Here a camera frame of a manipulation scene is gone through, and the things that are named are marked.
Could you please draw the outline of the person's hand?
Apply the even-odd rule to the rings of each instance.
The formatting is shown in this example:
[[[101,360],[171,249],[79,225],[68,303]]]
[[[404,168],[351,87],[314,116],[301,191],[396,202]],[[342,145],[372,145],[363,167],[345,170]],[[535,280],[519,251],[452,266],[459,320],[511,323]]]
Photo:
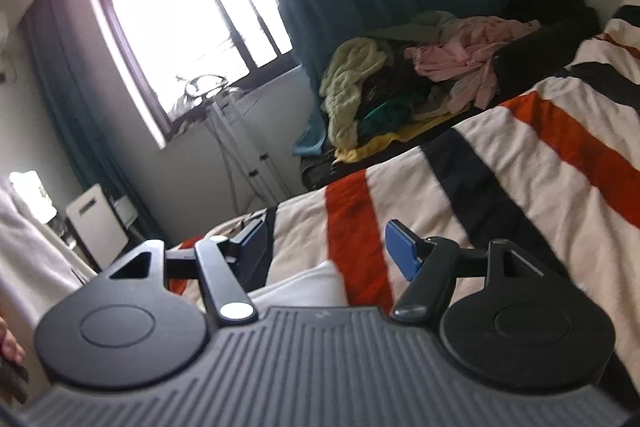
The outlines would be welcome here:
[[[2,358],[11,363],[21,365],[24,361],[25,350],[17,342],[3,317],[0,317],[0,351]]]

